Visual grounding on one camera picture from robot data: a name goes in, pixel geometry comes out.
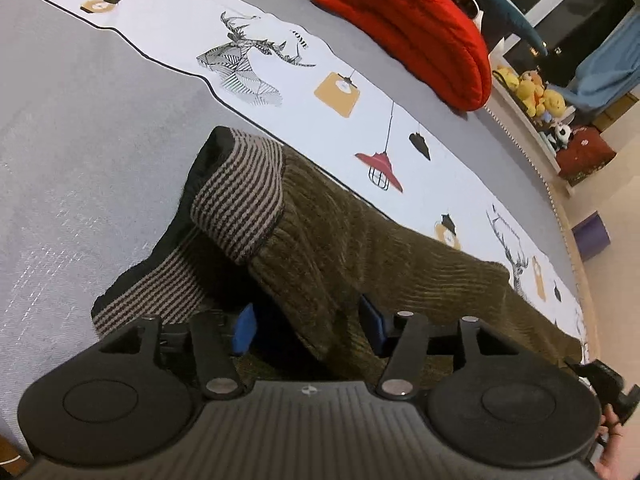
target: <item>deer illustration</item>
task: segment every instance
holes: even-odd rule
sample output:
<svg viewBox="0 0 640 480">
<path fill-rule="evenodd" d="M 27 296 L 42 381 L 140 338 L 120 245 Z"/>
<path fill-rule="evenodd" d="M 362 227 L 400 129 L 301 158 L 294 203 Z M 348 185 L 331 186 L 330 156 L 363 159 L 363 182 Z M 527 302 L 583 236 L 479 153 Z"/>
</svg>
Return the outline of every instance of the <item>deer illustration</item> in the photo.
<svg viewBox="0 0 640 480">
<path fill-rule="evenodd" d="M 222 88 L 237 95 L 243 101 L 252 105 L 275 105 L 282 104 L 282 95 L 278 89 L 266 81 L 263 81 L 254 72 L 249 61 L 249 52 L 256 48 L 265 56 L 275 54 L 286 63 L 295 66 L 315 66 L 301 63 L 299 43 L 306 48 L 306 43 L 302 36 L 296 35 L 296 55 L 291 57 L 283 53 L 287 42 L 276 44 L 269 40 L 251 40 L 244 34 L 243 29 L 249 25 L 236 25 L 235 20 L 242 19 L 239 16 L 226 16 L 226 11 L 220 14 L 220 20 L 228 28 L 229 43 L 214 47 L 211 50 L 197 57 L 198 63 L 216 72 L 222 79 Z"/>
<path fill-rule="evenodd" d="M 527 303 L 529 303 L 529 298 L 527 298 L 526 293 L 522 290 L 522 284 L 520 283 L 520 277 L 524 272 L 524 269 L 529 267 L 529 259 L 525 257 L 524 252 L 522 251 L 522 245 L 520 244 L 520 237 L 516 234 L 516 232 L 511 228 L 509 224 L 507 224 L 506 220 L 502 218 L 500 213 L 498 213 L 495 209 L 494 205 L 494 216 L 495 218 L 491 218 L 489 213 L 486 214 L 486 217 L 489 219 L 491 224 L 491 229 L 494 231 L 495 237 L 498 238 L 500 244 L 504 247 L 504 255 L 507 257 L 507 260 L 511 264 L 511 268 L 513 269 L 513 290 L 515 290 L 518 295 L 520 295 Z M 513 261 L 513 255 L 511 253 L 511 248 L 504 241 L 504 233 L 500 232 L 496 224 L 501 222 L 504 226 L 516 237 L 518 240 L 518 250 L 516 253 L 516 260 Z"/>
</svg>

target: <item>yellow lamp print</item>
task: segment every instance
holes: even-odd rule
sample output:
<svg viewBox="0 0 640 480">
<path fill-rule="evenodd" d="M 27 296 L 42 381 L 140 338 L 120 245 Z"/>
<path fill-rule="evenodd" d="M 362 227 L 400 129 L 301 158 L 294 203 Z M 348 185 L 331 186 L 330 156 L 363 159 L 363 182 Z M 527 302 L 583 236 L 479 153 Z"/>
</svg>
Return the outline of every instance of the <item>yellow lamp print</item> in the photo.
<svg viewBox="0 0 640 480">
<path fill-rule="evenodd" d="M 436 224 L 435 232 L 436 238 L 443 244 L 457 250 L 462 248 L 460 240 L 458 240 L 458 236 L 456 235 L 456 225 L 448 214 L 442 215 L 442 221 Z"/>
<path fill-rule="evenodd" d="M 546 301 L 545 282 L 542 280 L 542 267 L 540 267 L 535 256 L 531 259 L 531 263 L 533 264 L 533 274 L 536 277 L 538 295 L 542 301 Z"/>
<path fill-rule="evenodd" d="M 314 91 L 318 99 L 346 119 L 351 115 L 360 97 L 360 90 L 351 81 L 354 73 L 355 70 L 350 76 L 345 77 L 337 72 L 331 72 Z"/>
<path fill-rule="evenodd" d="M 80 8 L 89 14 L 100 14 L 115 9 L 120 1 L 122 0 L 88 0 Z"/>
</svg>

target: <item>gray tablecloth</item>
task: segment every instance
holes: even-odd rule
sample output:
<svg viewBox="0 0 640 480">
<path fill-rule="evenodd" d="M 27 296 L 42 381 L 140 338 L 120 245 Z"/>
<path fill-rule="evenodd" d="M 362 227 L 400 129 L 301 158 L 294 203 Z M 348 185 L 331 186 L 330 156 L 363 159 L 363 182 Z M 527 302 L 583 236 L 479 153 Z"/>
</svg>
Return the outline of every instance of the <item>gray tablecloth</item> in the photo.
<svg viewBox="0 0 640 480">
<path fill-rule="evenodd" d="M 323 38 L 507 206 L 575 291 L 543 183 L 484 111 L 459 115 L 366 34 L 308 0 L 245 0 Z M 258 133 L 204 83 L 42 0 L 0 0 L 0 433 L 24 389 L 94 340 L 89 312 L 172 219 L 218 124 Z"/>
</svg>

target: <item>red folded fabric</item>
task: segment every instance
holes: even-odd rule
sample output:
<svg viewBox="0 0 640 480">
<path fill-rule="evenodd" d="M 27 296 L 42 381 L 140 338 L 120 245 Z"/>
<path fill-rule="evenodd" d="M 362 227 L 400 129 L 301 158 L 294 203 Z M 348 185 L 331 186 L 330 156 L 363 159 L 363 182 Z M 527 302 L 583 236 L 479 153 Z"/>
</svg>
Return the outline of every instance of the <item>red folded fabric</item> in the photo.
<svg viewBox="0 0 640 480">
<path fill-rule="evenodd" d="M 476 110 L 491 93 L 482 35 L 451 0 L 315 0 L 369 34 L 444 102 Z"/>
</svg>

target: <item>lamp illustration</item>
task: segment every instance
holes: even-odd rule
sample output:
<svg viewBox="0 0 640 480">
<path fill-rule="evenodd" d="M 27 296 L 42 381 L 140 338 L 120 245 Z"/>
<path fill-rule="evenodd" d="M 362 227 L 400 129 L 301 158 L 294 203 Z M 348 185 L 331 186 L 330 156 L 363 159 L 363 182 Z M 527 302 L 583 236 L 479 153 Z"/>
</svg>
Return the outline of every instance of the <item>lamp illustration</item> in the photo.
<svg viewBox="0 0 640 480">
<path fill-rule="evenodd" d="M 382 153 L 374 153 L 373 155 L 365 155 L 364 153 L 356 153 L 356 157 L 359 158 L 369 167 L 369 180 L 380 189 L 389 189 L 389 184 L 395 187 L 400 193 L 402 193 L 402 185 L 394 175 L 391 167 L 391 161 L 386 154 L 386 149 L 389 146 L 389 135 L 391 134 L 391 121 L 394 118 L 394 105 L 391 103 L 391 117 L 389 117 L 389 128 L 386 132 L 386 144 L 385 150 Z"/>
</svg>

